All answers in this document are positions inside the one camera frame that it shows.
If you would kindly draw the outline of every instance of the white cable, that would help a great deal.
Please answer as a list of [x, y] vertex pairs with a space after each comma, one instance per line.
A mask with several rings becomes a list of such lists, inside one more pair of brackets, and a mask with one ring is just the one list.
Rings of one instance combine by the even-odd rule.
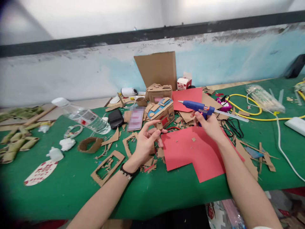
[[[254, 92], [254, 91], [249, 92], [249, 93], [247, 94], [247, 103], [248, 103], [249, 105], [251, 105], [251, 106], [255, 106], [255, 107], [258, 107], [258, 108], [262, 108], [262, 107], [259, 107], [259, 106], [256, 106], [256, 105], [254, 105], [254, 104], [249, 103], [249, 101], [248, 101], [248, 95], [249, 95], [250, 93], [253, 93], [253, 92]], [[269, 113], [271, 113], [272, 115], [274, 115], [271, 111], [269, 111], [269, 110], [267, 110], [267, 109], [265, 109], [265, 108], [262, 108], [262, 109], [265, 110], [265, 111], [268, 111]], [[284, 156], [284, 158], [286, 159], [286, 161], [288, 162], [288, 164], [290, 165], [290, 167], [292, 168], [292, 170], [294, 171], [294, 173], [295, 173], [302, 181], [305, 182], [305, 179], [302, 178], [302, 177], [298, 174], [298, 172], [295, 170], [295, 168], [294, 168], [293, 165], [291, 164], [290, 160], [288, 159], [288, 157], [286, 156], [286, 154], [284, 153], [284, 151], [283, 151], [282, 148], [281, 148], [281, 129], [280, 129], [280, 122], [279, 122], [279, 118], [278, 118], [276, 115], [275, 115], [275, 118], [276, 118], [276, 123], [277, 123], [277, 129], [278, 129], [278, 132], [279, 132], [279, 139], [278, 139], [278, 147], [279, 147], [279, 150], [280, 150], [280, 152], [282, 153], [282, 155]]]

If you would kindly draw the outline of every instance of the power strip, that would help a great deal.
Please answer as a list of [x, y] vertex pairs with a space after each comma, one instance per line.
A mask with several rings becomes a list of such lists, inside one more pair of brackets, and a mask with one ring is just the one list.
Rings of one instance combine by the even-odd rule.
[[294, 117], [285, 122], [285, 125], [305, 136], [305, 120]]

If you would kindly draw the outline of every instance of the workbench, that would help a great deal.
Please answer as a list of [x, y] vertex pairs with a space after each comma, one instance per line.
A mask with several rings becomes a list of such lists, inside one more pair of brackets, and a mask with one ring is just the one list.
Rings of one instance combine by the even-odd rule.
[[[284, 89], [283, 104], [286, 107], [285, 114], [279, 117], [294, 117], [305, 114], [305, 105], [299, 106], [295, 102], [286, 100], [287, 96], [294, 97], [293, 86], [302, 80], [303, 76], [296, 79], [271, 79], [257, 82], [265, 90], [272, 89], [275, 97], [278, 97], [281, 89]], [[245, 86], [236, 86], [218, 90], [224, 94], [246, 95]], [[232, 96], [231, 101], [246, 110], [245, 98]], [[93, 110], [100, 117], [105, 113], [105, 108]], [[249, 112], [257, 113], [258, 108], [252, 107]], [[259, 118], [273, 118], [269, 113], [263, 112]], [[280, 121], [282, 149], [302, 177], [305, 177], [305, 144], [304, 136], [284, 125]], [[240, 122], [244, 132], [244, 142], [259, 147], [262, 142], [263, 148], [272, 158], [276, 172], [270, 172], [266, 165], [262, 166], [259, 175], [259, 184], [263, 190], [276, 190], [304, 186], [292, 171], [287, 161], [277, 148], [278, 132], [275, 121], [250, 121]], [[98, 164], [94, 159], [104, 151], [102, 146], [95, 154], [85, 154], [77, 151], [78, 143], [89, 137], [92, 131], [84, 128], [83, 132], [75, 137], [76, 145], [69, 151], [64, 152], [54, 172], [41, 183], [34, 186], [25, 186], [24, 180], [44, 161], [48, 160], [46, 154], [51, 147], [61, 148], [59, 141], [67, 128], [75, 125], [75, 122], [61, 116], [46, 134], [32, 130], [32, 135], [40, 137], [39, 142], [29, 151], [18, 152], [15, 160], [10, 164], [1, 165], [0, 180], [7, 211], [16, 219], [72, 219], [87, 200], [100, 188], [90, 177]], [[8, 131], [0, 132], [3, 138]], [[119, 141], [114, 142], [107, 156], [113, 150], [117, 150], [126, 156], [122, 140], [129, 136], [128, 132], [121, 132]], [[130, 142], [131, 152], [135, 150], [136, 142]], [[167, 172], [166, 165], [159, 158], [157, 169], [151, 173], [139, 173], [129, 183], [121, 200], [111, 215], [117, 219], [148, 219], [163, 212], [187, 208], [211, 201], [231, 198], [226, 176], [221, 175], [203, 183], [199, 183], [193, 166], [187, 165], [176, 170]]]

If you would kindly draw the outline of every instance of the white bottle cap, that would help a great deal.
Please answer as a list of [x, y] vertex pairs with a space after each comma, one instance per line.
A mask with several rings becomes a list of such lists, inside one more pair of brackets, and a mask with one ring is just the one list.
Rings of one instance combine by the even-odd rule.
[[70, 102], [63, 97], [60, 97], [57, 99], [53, 99], [51, 103], [53, 103], [54, 105], [56, 105], [58, 107], [63, 107], [63, 106], [68, 105]]

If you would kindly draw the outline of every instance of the red cardstock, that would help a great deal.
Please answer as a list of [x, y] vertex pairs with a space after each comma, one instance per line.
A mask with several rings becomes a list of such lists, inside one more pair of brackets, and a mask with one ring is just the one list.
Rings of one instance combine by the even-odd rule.
[[201, 103], [202, 100], [202, 88], [192, 88], [182, 91], [173, 91], [174, 110], [191, 112], [190, 108], [186, 108], [182, 103], [178, 101], [189, 100], [193, 102]]
[[[193, 163], [200, 183], [225, 173], [218, 146], [203, 128], [193, 126], [163, 134], [162, 141], [167, 171]], [[235, 151], [244, 162], [245, 159]]]

